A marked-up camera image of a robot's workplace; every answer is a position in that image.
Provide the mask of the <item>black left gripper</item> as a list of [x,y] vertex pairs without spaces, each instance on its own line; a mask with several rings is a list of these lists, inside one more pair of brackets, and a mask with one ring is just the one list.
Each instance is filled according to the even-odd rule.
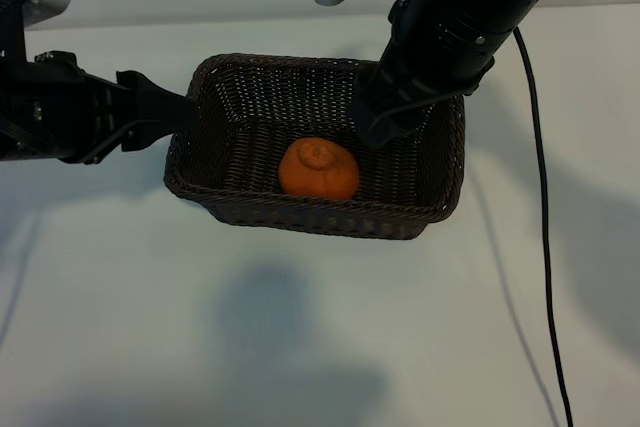
[[99,164],[114,149],[144,150],[195,125],[195,102],[161,88],[137,71],[116,82],[94,78],[100,114],[142,119],[96,139],[96,101],[76,55],[49,51],[30,62],[23,51],[1,52],[1,159],[57,159]]

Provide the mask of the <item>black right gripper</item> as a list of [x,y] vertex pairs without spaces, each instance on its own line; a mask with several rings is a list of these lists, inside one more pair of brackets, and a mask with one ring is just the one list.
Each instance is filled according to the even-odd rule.
[[520,22],[520,0],[407,0],[389,20],[384,62],[360,69],[349,106],[373,148],[414,132],[441,97],[477,88]]

